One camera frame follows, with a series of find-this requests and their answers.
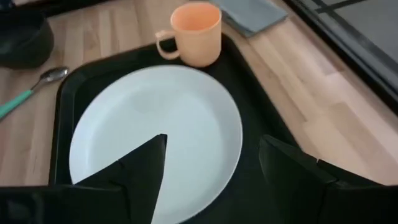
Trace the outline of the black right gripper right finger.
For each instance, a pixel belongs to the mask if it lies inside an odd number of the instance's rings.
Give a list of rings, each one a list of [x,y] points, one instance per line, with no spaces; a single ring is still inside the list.
[[[259,143],[262,173],[284,223],[397,224],[397,186],[316,159],[270,135]]]

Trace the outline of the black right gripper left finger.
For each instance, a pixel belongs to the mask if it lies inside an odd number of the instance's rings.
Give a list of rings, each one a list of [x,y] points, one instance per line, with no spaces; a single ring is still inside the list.
[[[73,185],[1,188],[1,223],[150,223],[164,175],[159,134]]]

